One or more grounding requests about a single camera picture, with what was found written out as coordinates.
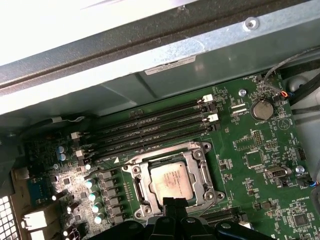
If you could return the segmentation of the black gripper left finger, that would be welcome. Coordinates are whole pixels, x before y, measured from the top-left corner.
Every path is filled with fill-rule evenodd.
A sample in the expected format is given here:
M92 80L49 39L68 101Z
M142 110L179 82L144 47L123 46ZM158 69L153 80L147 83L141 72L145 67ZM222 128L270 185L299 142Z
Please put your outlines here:
M174 240L176 235L176 203L174 198L163 201L163 215L148 219L146 225L128 220L107 229L92 240Z

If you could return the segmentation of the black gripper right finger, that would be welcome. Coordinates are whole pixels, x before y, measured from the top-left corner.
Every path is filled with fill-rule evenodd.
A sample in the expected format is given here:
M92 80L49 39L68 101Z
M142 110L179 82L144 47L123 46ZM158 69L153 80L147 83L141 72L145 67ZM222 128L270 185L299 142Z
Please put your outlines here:
M188 216L186 206L185 199L177 199L177 240L253 240L255 238L252 229L232 221L221 221L214 227L203 224L199 218Z

